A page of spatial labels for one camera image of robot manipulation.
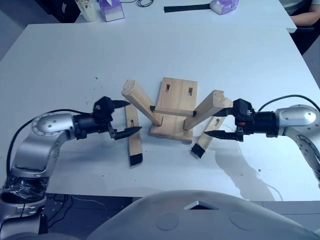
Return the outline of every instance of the floor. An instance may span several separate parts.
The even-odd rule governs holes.
[[[47,15],[34,0],[1,0],[0,1],[0,60],[28,24],[58,23]],[[303,55],[315,81],[320,87],[320,38]],[[56,222],[51,232],[85,239],[99,225],[112,218],[123,208],[132,203],[132,197],[71,196],[65,203],[63,195],[49,194],[45,213],[50,218],[61,211],[49,222]],[[310,230],[320,228],[320,201],[308,202],[255,202],[276,213],[284,215]]]

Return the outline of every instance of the wooden leg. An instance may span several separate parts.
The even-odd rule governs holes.
[[[190,130],[205,119],[219,112],[223,108],[227,108],[226,97],[223,91],[212,91],[194,110],[196,115],[194,117],[187,117],[184,120],[183,128]]]
[[[138,113],[137,109],[133,105],[125,106],[125,116],[126,116],[126,126],[128,128],[138,127]],[[141,144],[141,135],[140,132],[128,137],[129,144],[129,156],[130,156],[130,165],[134,166],[140,164],[143,161],[142,156],[142,144]]]
[[[233,102],[227,98],[225,100],[225,108],[232,107]],[[191,151],[196,154],[199,158],[202,157],[202,155],[206,152],[207,148],[209,147],[213,137],[205,134],[204,132],[207,131],[213,131],[213,130],[219,130],[222,124],[224,123],[226,117],[212,117],[212,120],[209,122],[209,124],[206,126],[205,130],[203,131],[202,135],[199,137],[196,144],[193,146]]]
[[[121,94],[139,109],[154,125],[161,126],[162,115],[150,110],[154,104],[135,80],[127,80]]]

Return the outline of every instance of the triangular opening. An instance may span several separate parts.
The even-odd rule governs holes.
[[[190,208],[189,210],[212,210],[212,209],[206,206],[196,205],[193,208]]]
[[[194,201],[193,203],[184,207],[184,210],[219,210],[219,208],[201,201]]]

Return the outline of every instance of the chair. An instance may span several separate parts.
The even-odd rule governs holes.
[[[311,6],[312,0],[309,0],[305,5],[295,11],[292,15],[307,13]],[[312,26],[299,26],[297,30],[291,34],[292,40],[297,46],[301,55],[303,55],[315,42],[320,35],[320,19]]]
[[[74,23],[80,10],[75,0],[35,0],[43,10],[53,15],[60,23]],[[63,4],[66,5],[64,12],[62,11]]]

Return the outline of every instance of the white table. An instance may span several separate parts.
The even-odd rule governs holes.
[[[170,23],[170,24],[203,24],[214,23],[237,26],[257,26],[281,27],[286,28],[289,33],[294,33],[297,29],[279,0],[240,0],[235,11],[224,15],[219,15],[207,10],[193,10],[165,13],[165,6],[185,6],[208,4],[210,0],[154,0],[149,7],[138,7],[136,3],[123,3],[123,13],[125,19],[119,19],[116,22],[127,23]],[[93,23],[106,21],[103,18],[99,4],[96,3],[98,11],[98,20]],[[80,15],[76,23],[86,23]]]
[[[320,104],[319,88],[285,28],[29,25],[0,62],[0,184],[9,142],[27,120],[60,108],[91,112],[104,95],[121,100],[127,79],[137,80],[156,102],[163,77],[198,81],[198,104],[214,89],[255,108],[297,93]],[[291,98],[265,110],[294,104],[309,103]],[[287,137],[255,134],[241,143],[216,139],[198,160],[190,154],[193,144],[148,136],[151,122],[140,112],[138,117],[143,164],[129,167],[127,139],[91,134],[62,146],[48,192],[141,197],[198,189],[252,201],[279,201],[278,193],[285,201],[320,200],[313,172]],[[115,128],[126,127],[123,109],[113,118]],[[195,127],[194,142],[206,124]],[[222,129],[234,130],[234,119],[228,117]]]

